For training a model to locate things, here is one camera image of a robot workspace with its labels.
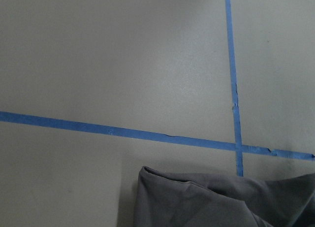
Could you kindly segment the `dark brown t-shirt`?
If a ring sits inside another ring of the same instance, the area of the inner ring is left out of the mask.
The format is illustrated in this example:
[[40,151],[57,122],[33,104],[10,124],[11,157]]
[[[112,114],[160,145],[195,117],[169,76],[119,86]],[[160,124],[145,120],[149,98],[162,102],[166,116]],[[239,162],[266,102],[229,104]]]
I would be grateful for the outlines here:
[[262,181],[203,173],[138,176],[135,227],[312,227],[315,176]]

